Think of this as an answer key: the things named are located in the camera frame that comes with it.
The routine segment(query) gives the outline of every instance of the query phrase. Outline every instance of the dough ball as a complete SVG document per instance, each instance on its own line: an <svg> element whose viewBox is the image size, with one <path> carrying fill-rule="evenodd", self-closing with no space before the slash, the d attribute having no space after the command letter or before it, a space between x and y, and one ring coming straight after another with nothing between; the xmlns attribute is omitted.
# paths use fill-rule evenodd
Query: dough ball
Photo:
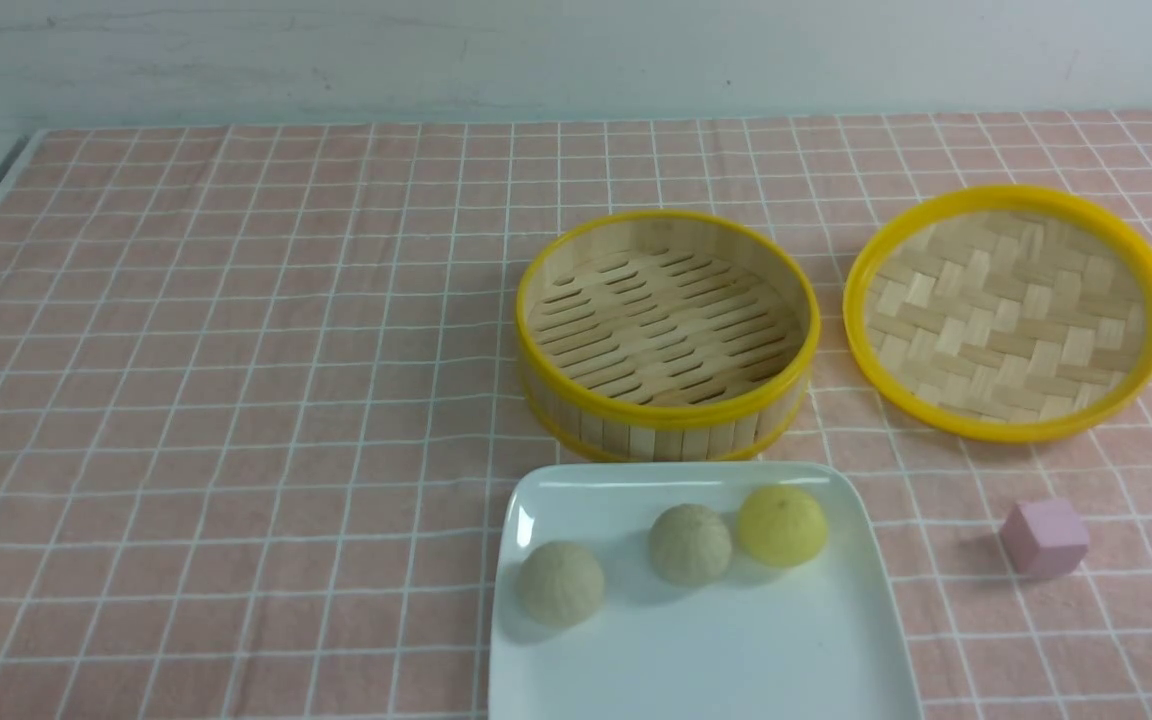
<svg viewBox="0 0 1152 720"><path fill-rule="evenodd" d="M660 578L699 588L722 578L732 563L732 532L704 505L676 505L662 511L647 535L652 566Z"/></svg>
<svg viewBox="0 0 1152 720"><path fill-rule="evenodd" d="M518 601L550 628L584 623L602 607L607 581L594 553L575 541L548 541L531 551L518 570Z"/></svg>

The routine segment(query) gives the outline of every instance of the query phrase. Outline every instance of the yellow plastic rim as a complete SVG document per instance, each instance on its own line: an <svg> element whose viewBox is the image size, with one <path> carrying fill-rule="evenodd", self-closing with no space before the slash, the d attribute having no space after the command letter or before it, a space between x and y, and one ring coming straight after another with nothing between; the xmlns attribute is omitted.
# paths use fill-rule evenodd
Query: yellow plastic rim
<svg viewBox="0 0 1152 720"><path fill-rule="evenodd" d="M809 318L801 319L808 325L808 332L803 341L803 347L799 348L799 351L790 361L790 364L786 365L780 373L773 376L761 386L746 392L745 395L714 402L712 406L647 407L631 406L628 402L612 400L612 397L605 397L598 395L596 392L585 389L579 384L563 376L556 365L545 359L540 347L526 333L526 296L524 293L531 283L532 275L538 272L551 253L560 247L566 245L566 243L584 236L585 233L600 228L604 225L650 218L684 219L696 220L696 222L722 225L728 232L744 234L745 237L765 247L765 249L794 272L797 281L803 285L810 316ZM690 211L685 210L643 210L636 211L636 213L608 215L591 220L589 223L583 223L579 227L571 228L570 232L563 233L556 241L545 247L540 251L540 255L536 256L535 260L531 260L530 265L526 265L526 272L522 274L522 279L518 282L517 297L515 304L513 304L513 321L518 332L518 346L521 347L522 356L524 356L524 362L535 370L540 381L558 393L559 396L571 402L573 406L578 407L581 410L586 411L586 414L600 415L607 420L615 420L626 425L658 430L703 429L707 425L727 423L727 420L735 420L744 418L746 415L757 414L764 407L771 406L778 397L785 395L791 388L793 384L804 374L810 363L812 363L814 350L817 350L817 346L820 342L820 308L817 305L812 283L808 281L806 274L786 251L781 250L776 243L765 238L761 234L751 232L744 225L703 213L690 213Z"/></svg>
<svg viewBox="0 0 1152 720"><path fill-rule="evenodd" d="M1075 223L1096 234L1106 247L1116 251L1132 270L1146 302L1146 340L1137 365L1117 387L1092 406L1064 418L1043 423L1003 424L987 423L950 414L941 407L929 404L909 392L879 364L873 346L865 334L865 293L873 282L874 273L893 251L916 232L941 220L980 211L1002 210L1020 213L1044 214L1068 223ZM1079 197L1049 190L1046 187L992 185L972 187L934 197L922 205L909 209L869 241L851 273L847 275L847 287L842 297L847 343L861 372L894 406L924 420L933 429L988 442L1047 442L1091 429L1129 406L1149 384L1152 377L1152 250L1149 242L1134 232L1130 225L1116 218L1108 210Z"/></svg>

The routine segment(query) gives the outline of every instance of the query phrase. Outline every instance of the bamboo steamer lid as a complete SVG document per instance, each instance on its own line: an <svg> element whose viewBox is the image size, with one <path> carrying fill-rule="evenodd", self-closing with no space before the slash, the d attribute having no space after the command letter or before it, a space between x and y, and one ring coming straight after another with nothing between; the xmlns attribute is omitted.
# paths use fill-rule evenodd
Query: bamboo steamer lid
<svg viewBox="0 0 1152 720"><path fill-rule="evenodd" d="M1044 188L970 188L910 210L861 252L844 303L879 392L977 439L1092 427L1152 374L1149 243Z"/></svg>

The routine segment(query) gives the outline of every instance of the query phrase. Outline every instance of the white wall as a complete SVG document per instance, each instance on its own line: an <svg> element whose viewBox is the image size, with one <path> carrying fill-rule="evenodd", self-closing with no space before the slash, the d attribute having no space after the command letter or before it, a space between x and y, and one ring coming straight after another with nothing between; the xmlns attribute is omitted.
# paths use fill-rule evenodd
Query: white wall
<svg viewBox="0 0 1152 720"><path fill-rule="evenodd" d="M1152 106L1152 0L0 0L0 127Z"/></svg>

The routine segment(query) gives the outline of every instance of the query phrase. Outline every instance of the woven bamboo bottom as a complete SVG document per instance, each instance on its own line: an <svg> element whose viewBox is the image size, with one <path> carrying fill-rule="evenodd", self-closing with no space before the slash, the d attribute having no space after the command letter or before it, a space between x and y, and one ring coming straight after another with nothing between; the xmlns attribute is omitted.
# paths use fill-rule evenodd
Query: woven bamboo bottom
<svg viewBox="0 0 1152 720"><path fill-rule="evenodd" d="M892 252L865 300L879 363L914 395L996 423L1076 414L1132 372L1137 276L1097 236L1041 215L972 213Z"/></svg>
<svg viewBox="0 0 1152 720"><path fill-rule="evenodd" d="M732 262L630 247L554 278L526 323L581 387L632 406L703 406L786 369L803 347L802 314Z"/></svg>

